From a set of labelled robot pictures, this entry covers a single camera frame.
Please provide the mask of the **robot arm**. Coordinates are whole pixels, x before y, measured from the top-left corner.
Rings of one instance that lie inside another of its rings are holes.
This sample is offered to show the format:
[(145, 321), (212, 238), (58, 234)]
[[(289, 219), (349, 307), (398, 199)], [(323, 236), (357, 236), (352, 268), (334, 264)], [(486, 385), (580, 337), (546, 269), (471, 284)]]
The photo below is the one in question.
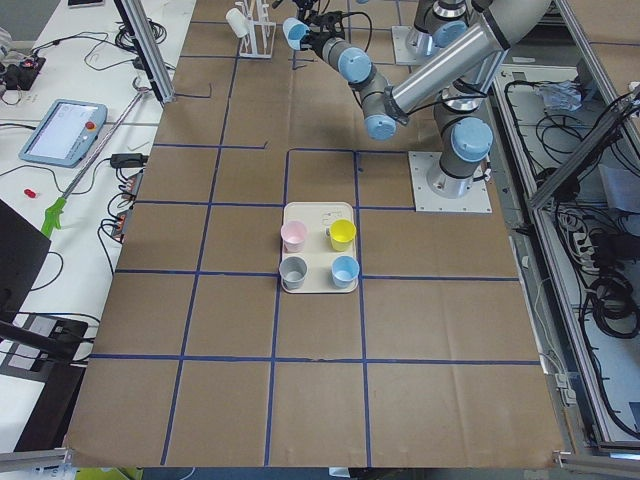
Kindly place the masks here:
[(404, 42), (422, 60), (418, 70), (393, 85), (367, 52), (349, 43), (345, 13), (320, 13), (304, 3), (283, 25), (294, 50), (312, 50), (349, 84), (368, 135), (393, 137), (411, 115), (433, 108), (443, 151), (427, 182), (437, 195), (466, 195), (493, 143), (491, 128), (475, 113), (512, 46), (549, 9), (547, 1), (421, 1)]
[[(297, 16), (283, 23), (285, 38), (292, 49), (311, 49), (320, 39), (344, 39), (343, 20), (349, 16), (364, 16), (372, 31), (372, 20), (365, 12), (328, 11), (328, 6), (319, 10), (316, 3), (319, 2), (295, 1)], [(409, 52), (427, 57), (448, 46), (467, 29), (466, 1), (419, 1), (413, 26), (400, 27), (400, 39)]]

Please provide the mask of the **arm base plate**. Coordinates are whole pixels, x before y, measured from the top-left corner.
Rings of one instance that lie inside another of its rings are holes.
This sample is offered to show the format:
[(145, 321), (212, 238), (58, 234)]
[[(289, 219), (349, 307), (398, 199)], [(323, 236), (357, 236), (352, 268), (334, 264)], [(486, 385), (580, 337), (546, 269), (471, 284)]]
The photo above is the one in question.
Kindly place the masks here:
[(420, 65), (425, 61), (424, 47), (427, 35), (414, 27), (393, 26), (392, 41), (397, 65)]
[(440, 152), (410, 151), (409, 170), (415, 211), (439, 214), (492, 213), (486, 176), (478, 166), (467, 179), (447, 175)]

